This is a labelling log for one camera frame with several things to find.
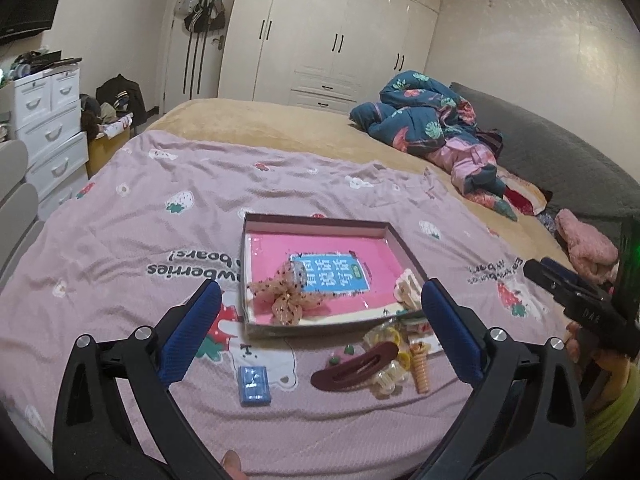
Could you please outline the yellow green sleeve forearm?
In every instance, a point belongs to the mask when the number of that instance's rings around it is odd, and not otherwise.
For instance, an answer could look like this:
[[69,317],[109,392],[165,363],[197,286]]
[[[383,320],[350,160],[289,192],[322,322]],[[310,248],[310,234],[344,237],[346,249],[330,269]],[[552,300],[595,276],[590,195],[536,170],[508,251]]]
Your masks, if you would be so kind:
[[631,364],[627,385],[620,396],[586,419],[586,462],[591,468],[622,431],[639,401],[639,370]]

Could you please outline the right hand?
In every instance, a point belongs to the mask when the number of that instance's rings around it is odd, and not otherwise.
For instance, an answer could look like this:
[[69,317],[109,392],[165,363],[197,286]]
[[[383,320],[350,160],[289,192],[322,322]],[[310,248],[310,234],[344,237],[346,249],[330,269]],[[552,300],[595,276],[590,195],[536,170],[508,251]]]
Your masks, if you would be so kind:
[[[582,326],[574,321],[569,322],[566,326],[565,348],[575,364],[578,364],[582,358],[582,350],[585,349],[578,338],[585,336],[586,333]],[[608,378],[602,386],[597,388],[596,393],[589,393],[590,401],[587,403],[585,411],[588,415],[592,415],[604,410],[622,395],[628,384],[631,362],[624,354],[613,350],[594,348],[590,353],[588,363],[596,364]]]

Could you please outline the left hand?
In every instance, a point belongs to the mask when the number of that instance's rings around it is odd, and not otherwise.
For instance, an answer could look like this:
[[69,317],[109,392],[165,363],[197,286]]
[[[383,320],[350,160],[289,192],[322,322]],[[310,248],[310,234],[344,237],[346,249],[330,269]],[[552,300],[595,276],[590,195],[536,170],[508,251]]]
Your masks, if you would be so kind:
[[247,474],[242,471],[240,456],[234,451],[227,451],[222,458],[221,465],[232,480],[248,480]]

